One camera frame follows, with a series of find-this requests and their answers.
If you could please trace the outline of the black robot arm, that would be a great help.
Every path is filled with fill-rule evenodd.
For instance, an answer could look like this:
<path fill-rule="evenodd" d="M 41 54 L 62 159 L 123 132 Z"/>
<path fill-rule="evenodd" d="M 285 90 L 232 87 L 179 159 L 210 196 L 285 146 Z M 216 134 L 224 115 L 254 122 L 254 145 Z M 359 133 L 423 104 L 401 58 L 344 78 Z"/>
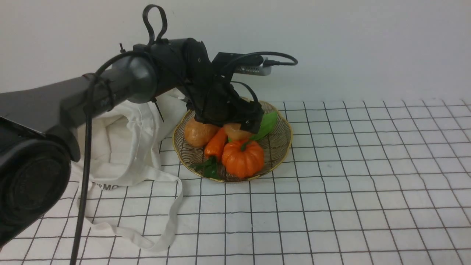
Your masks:
<path fill-rule="evenodd" d="M 75 130 L 124 103 L 142 106 L 172 88 L 187 98 L 196 120 L 221 127 L 240 123 L 257 133 L 263 110 L 256 95 L 242 99 L 234 70 L 256 55 L 219 53 L 210 61 L 203 42 L 155 40 L 122 51 L 94 73 L 1 94 L 1 246 L 50 210 L 80 157 Z"/>

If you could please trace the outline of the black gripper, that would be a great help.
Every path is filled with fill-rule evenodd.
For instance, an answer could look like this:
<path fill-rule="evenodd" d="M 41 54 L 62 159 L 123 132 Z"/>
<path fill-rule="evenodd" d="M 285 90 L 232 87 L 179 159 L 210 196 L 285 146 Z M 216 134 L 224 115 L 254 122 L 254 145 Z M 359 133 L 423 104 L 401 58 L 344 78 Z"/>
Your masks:
<path fill-rule="evenodd" d="M 241 125 L 241 130 L 257 134 L 264 115 L 261 103 L 247 84 L 240 83 L 251 94 L 251 101 L 241 97 L 235 91 L 233 83 L 222 77 L 215 77 L 210 85 L 185 83 L 187 109 L 194 112 L 197 122 L 217 127 L 237 123 Z"/>

